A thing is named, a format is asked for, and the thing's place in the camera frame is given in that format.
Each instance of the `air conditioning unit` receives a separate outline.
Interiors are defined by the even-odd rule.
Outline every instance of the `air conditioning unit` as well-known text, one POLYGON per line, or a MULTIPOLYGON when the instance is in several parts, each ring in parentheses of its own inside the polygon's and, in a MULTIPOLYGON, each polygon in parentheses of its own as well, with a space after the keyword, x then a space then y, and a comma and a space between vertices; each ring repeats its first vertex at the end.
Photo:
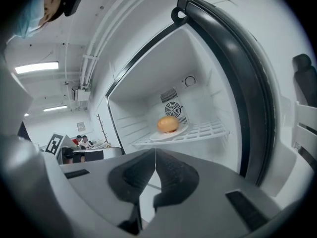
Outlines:
POLYGON ((85 91, 85 90, 73 90, 73 100, 74 101, 87 101, 89 100, 90 96, 90 91, 85 91))

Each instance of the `white plate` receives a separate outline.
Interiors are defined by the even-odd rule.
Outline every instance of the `white plate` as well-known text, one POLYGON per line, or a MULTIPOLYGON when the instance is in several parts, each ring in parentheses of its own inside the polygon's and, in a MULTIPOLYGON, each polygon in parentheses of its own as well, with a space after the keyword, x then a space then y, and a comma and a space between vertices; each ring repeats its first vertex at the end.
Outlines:
POLYGON ((163 133, 163 132, 157 131, 150 136, 150 140, 155 142, 155 141, 169 139, 183 133, 185 130, 187 130, 187 128, 188 128, 188 124, 180 124, 178 129, 175 132, 163 133))

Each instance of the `person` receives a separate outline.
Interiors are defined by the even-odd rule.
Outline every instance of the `person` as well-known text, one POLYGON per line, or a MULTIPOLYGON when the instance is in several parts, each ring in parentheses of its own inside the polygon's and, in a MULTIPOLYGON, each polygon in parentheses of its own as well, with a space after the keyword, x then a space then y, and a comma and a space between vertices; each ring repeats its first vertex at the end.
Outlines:
POLYGON ((80 143, 81 146, 84 146, 85 149, 91 148, 91 144, 88 141, 87 136, 83 136, 83 141, 80 143))
POLYGON ((30 0, 20 12, 9 41, 16 36, 25 39, 41 31, 49 22, 59 18, 68 4, 69 0, 30 0))
POLYGON ((72 139, 72 141, 73 141, 76 145, 79 145, 79 142, 81 141, 81 135, 78 135, 76 138, 72 139))

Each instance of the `refrigerator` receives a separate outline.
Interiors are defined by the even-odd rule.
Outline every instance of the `refrigerator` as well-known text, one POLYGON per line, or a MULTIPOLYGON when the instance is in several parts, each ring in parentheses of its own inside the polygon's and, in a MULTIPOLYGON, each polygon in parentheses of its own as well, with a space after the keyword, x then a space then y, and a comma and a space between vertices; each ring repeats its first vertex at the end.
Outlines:
MULTIPOLYGON (((316 149, 316 136, 309 134, 305 141, 297 129, 303 114, 309 118, 302 122, 314 127, 316 108, 305 101, 307 96, 283 97, 283 75, 272 66, 272 56, 232 15, 204 0, 175 2, 173 24, 144 44, 106 93, 121 148, 125 154, 161 148, 219 163, 285 207, 304 193, 312 177, 295 144, 316 149), (163 116, 178 118, 187 129, 151 140, 163 116), (293 183, 290 177, 299 172, 303 175, 296 180, 305 182, 293 183)), ((155 173, 141 196, 147 208, 159 189, 155 173)))

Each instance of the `coat rack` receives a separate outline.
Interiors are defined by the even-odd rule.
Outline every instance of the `coat rack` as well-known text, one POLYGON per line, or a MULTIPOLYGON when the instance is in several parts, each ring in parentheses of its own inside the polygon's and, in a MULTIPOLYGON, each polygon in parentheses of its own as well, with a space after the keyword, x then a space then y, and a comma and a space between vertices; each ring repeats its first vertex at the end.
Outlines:
POLYGON ((99 115, 99 114, 97 115, 97 117, 98 117, 98 121, 100 122, 101 131, 102 131, 102 133, 103 133, 104 136, 105 136, 105 139, 106 139, 107 144, 109 144, 109 142, 108 142, 108 137, 106 136, 107 133, 105 133, 105 131, 104 131, 103 121, 100 120, 100 115, 99 115))

